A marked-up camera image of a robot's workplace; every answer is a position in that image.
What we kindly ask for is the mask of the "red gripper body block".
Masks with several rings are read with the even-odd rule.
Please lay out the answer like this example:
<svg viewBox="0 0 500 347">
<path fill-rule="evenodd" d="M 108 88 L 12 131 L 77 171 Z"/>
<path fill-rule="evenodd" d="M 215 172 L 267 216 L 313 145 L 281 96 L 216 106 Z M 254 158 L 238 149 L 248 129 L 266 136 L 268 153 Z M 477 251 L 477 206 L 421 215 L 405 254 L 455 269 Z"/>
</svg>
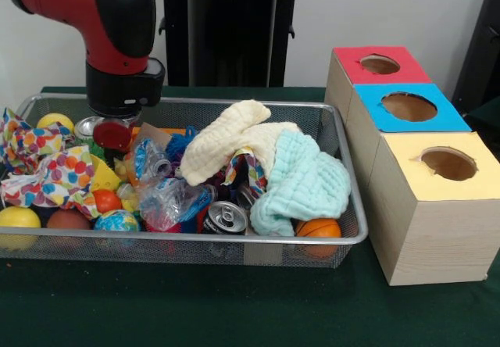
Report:
<svg viewBox="0 0 500 347">
<path fill-rule="evenodd" d="M 102 148 L 126 152 L 132 138 L 132 127 L 123 120 L 103 119 L 95 125 L 92 137 Z"/>
</svg>

